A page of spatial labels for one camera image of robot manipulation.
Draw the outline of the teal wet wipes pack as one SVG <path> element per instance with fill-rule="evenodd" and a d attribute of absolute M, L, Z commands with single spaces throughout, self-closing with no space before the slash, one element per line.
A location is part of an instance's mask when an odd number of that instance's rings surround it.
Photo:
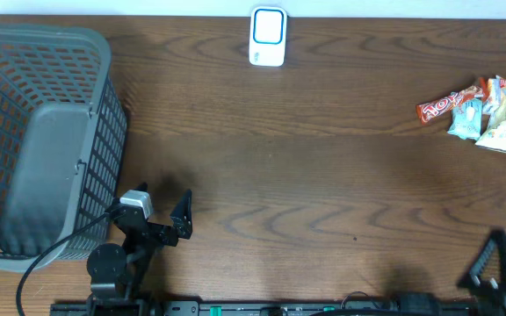
<path fill-rule="evenodd" d="M 478 140 L 481 136 L 482 101 L 473 98 L 452 109 L 452 124 L 447 133 L 462 140 Z"/>

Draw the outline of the orange chocolate bar wrapper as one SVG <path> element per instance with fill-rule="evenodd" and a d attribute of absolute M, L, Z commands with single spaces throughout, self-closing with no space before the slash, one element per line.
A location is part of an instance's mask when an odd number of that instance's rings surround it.
<path fill-rule="evenodd" d="M 416 106 L 416 115 L 422 124 L 427 124 L 434 118 L 451 111 L 454 107 L 474 98 L 484 97 L 484 89 L 477 85 L 472 85 L 459 92 L 452 92 L 446 97 Z"/>

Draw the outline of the orange tissue pack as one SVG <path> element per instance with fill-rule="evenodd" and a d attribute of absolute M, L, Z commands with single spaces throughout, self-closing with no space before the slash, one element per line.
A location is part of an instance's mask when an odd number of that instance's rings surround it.
<path fill-rule="evenodd" d="M 485 115 L 492 115 L 501 105 L 501 78 L 496 75 L 494 78 L 483 78 L 479 79 L 480 86 L 483 90 L 483 106 L 482 113 Z"/>

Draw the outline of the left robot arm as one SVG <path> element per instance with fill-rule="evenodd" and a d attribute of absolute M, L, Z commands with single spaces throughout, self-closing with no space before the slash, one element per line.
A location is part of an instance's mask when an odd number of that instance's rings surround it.
<path fill-rule="evenodd" d="M 106 243 L 95 248 L 88 260 L 91 295 L 89 315 L 162 315 L 163 307 L 141 291 L 150 263 L 164 247 L 190 239 L 192 192 L 186 190 L 170 214 L 170 225 L 149 220 L 154 212 L 148 185 L 141 183 L 115 199 L 105 212 L 124 235 L 122 244 Z"/>

